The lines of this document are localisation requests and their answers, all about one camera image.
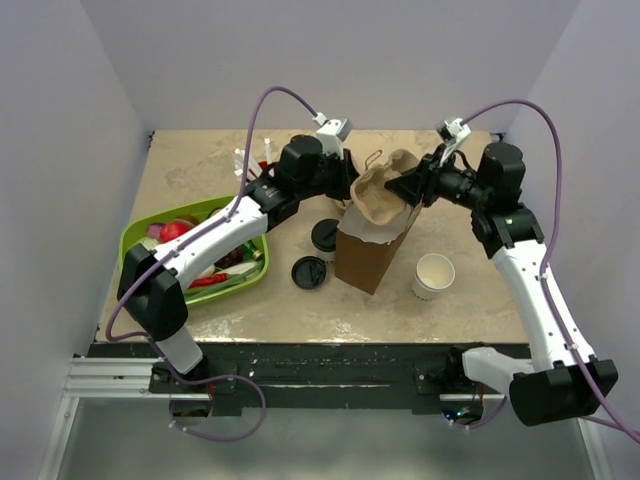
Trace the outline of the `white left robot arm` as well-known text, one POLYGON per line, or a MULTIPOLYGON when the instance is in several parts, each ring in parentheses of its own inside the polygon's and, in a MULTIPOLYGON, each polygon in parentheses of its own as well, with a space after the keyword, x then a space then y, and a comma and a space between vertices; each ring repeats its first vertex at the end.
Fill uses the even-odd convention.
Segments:
POLYGON ((186 327, 186 289, 224 255, 295 215, 302 201, 349 198, 357 176, 339 135, 296 135, 212 218, 153 251, 136 245, 126 253, 118 305, 172 365, 171 378, 183 391, 196 392, 207 380, 204 355, 186 327))

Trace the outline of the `brown paper bag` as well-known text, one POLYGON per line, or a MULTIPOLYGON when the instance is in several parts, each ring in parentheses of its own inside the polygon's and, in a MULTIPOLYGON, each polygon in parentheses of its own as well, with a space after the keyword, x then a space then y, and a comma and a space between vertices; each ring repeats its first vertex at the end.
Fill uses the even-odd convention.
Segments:
POLYGON ((345 283, 374 294, 420 209, 405 210, 384 226, 370 223, 351 200, 338 224, 335 274, 345 283))

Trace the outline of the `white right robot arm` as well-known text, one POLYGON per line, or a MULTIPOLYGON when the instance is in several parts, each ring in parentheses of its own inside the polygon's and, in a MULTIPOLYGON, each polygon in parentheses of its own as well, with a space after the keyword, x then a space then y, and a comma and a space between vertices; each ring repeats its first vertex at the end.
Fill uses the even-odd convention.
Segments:
POLYGON ((530 356, 512 358, 482 343, 451 349, 448 386, 469 392, 478 383, 504 395, 517 418, 536 426, 595 413, 618 380, 613 361, 597 357, 572 320, 549 266, 544 234, 520 200, 522 152, 491 143, 476 170, 461 170, 439 146, 413 168, 386 182, 411 206, 439 199, 471 212, 472 231, 506 281, 523 321, 530 356))

